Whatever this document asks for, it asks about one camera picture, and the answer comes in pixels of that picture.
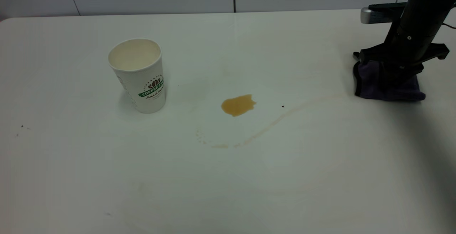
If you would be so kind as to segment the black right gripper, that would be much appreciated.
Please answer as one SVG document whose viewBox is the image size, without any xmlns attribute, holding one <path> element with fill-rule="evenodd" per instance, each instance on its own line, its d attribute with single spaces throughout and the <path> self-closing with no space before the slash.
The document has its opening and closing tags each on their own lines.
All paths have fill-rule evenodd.
<svg viewBox="0 0 456 234">
<path fill-rule="evenodd" d="M 418 87 L 418 77 L 422 73 L 423 63 L 433 58 L 444 60 L 449 54 L 443 43 L 433 43 L 433 39 L 443 26 L 449 12 L 436 14 L 413 14 L 398 11 L 362 11 L 363 24 L 392 23 L 383 43 L 362 49 L 359 62 L 381 62 L 386 67 L 380 68 L 380 89 L 385 92 L 399 84 L 401 70 L 403 84 Z"/>
</svg>

